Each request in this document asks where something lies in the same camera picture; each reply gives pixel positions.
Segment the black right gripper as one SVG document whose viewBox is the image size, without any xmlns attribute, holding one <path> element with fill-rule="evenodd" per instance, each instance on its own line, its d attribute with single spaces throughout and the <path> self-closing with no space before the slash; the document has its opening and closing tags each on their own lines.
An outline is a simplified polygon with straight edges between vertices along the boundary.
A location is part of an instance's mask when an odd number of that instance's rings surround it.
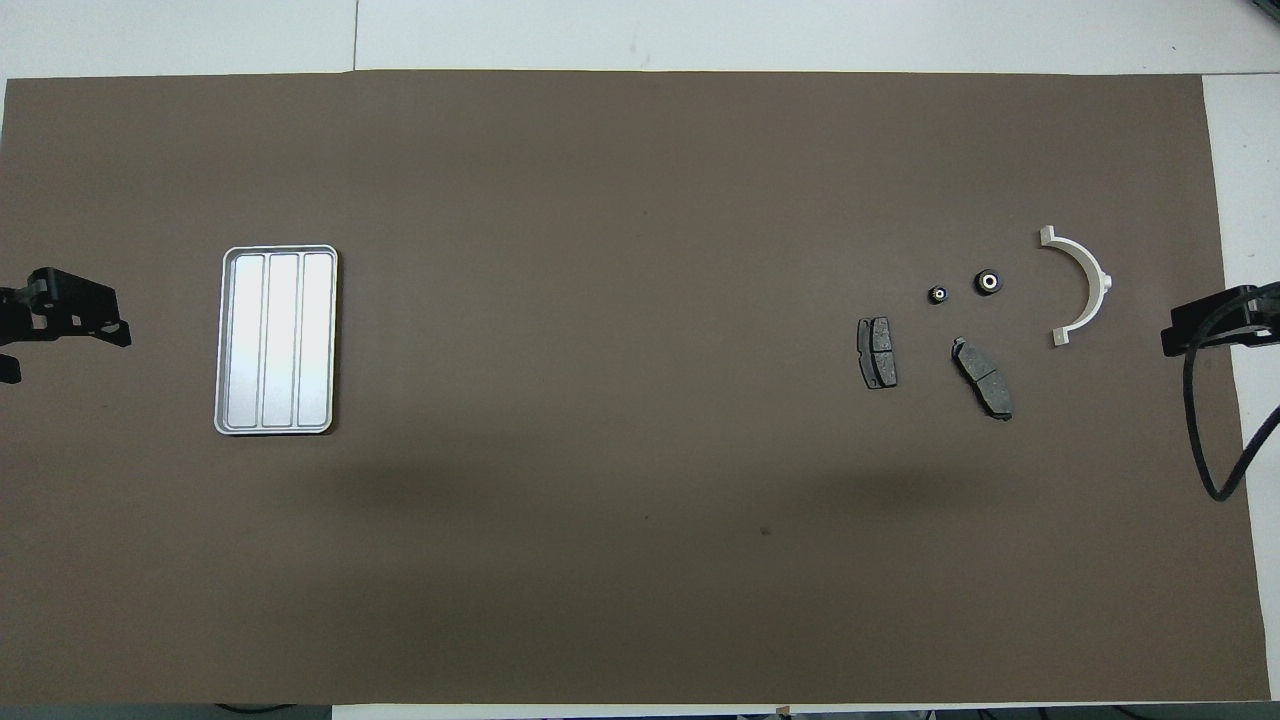
<svg viewBox="0 0 1280 720">
<path fill-rule="evenodd" d="M 1165 357 L 1179 357 L 1190 348 L 1199 324 L 1230 301 L 1245 293 L 1253 299 L 1243 304 L 1243 324 L 1224 318 L 1204 332 L 1199 348 L 1236 343 L 1270 346 L 1279 343 L 1279 283 L 1238 284 L 1175 307 L 1175 323 L 1161 331 Z"/>
</svg>

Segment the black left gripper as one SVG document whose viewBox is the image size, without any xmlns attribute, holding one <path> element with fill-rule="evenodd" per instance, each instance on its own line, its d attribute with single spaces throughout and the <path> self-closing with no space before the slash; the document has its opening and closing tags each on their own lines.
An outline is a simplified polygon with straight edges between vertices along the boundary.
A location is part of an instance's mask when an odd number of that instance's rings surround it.
<svg viewBox="0 0 1280 720">
<path fill-rule="evenodd" d="M 45 331 L 35 327 L 32 310 L 45 315 Z M 115 290 L 51 266 L 32 272 L 28 288 L 1 287 L 1 346 L 69 337 L 132 346 Z"/>
</svg>

